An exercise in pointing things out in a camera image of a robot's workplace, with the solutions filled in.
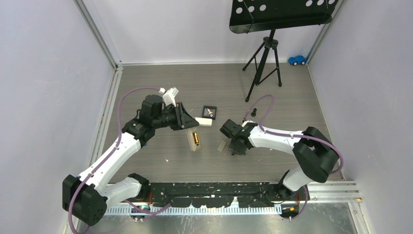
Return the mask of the beige battery cover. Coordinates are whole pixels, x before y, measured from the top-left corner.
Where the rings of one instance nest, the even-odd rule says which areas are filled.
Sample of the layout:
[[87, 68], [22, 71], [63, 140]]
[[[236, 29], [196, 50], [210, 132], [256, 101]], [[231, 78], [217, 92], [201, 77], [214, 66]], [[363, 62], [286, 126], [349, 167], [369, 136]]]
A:
[[219, 152], [222, 152], [226, 146], [226, 140], [222, 140], [217, 148]]

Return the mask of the white remote control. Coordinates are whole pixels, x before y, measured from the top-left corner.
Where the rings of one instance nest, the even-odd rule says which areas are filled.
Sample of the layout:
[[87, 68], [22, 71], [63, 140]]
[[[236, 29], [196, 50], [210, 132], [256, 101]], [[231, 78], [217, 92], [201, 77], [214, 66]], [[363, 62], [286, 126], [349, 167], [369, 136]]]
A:
[[186, 129], [189, 146], [191, 151], [196, 152], [201, 149], [201, 143], [199, 139], [198, 129], [197, 127], [192, 127]]
[[200, 126], [205, 126], [205, 127], [212, 126], [212, 119], [210, 118], [196, 117], [195, 120], [199, 123]]

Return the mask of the orange battery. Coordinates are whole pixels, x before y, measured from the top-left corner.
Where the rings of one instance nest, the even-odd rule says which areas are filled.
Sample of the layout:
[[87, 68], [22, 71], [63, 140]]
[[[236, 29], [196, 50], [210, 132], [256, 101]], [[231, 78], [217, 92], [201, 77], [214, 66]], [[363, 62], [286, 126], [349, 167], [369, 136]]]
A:
[[193, 132], [192, 136], [193, 136], [193, 139], [194, 139], [194, 144], [198, 145], [199, 144], [199, 137], [198, 137], [197, 132]]

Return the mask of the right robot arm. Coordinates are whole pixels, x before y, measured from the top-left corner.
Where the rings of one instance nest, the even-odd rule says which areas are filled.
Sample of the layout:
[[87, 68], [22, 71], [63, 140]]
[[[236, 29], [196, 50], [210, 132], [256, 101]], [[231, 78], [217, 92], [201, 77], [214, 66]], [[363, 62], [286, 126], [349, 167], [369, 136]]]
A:
[[253, 121], [237, 124], [228, 119], [220, 132], [230, 139], [229, 150], [234, 155], [245, 155], [251, 148], [268, 148], [293, 155], [299, 167], [287, 171], [276, 192], [284, 200], [291, 200], [299, 189], [310, 182], [325, 183], [334, 166], [341, 160], [327, 137], [315, 127], [304, 131], [284, 131], [266, 128]]

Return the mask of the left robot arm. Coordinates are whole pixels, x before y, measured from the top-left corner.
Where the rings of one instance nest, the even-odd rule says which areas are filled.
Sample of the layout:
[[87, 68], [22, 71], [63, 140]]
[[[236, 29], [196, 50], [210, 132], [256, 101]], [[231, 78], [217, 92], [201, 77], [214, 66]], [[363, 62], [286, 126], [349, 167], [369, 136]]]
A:
[[70, 216], [88, 226], [97, 224], [106, 210], [124, 200], [145, 201], [150, 194], [149, 181], [133, 173], [110, 185], [121, 166], [137, 153], [160, 128], [174, 131], [196, 128], [199, 122], [181, 102], [173, 103], [166, 95], [148, 95], [137, 115], [121, 129], [111, 147], [78, 176], [68, 175], [62, 182], [62, 207]]

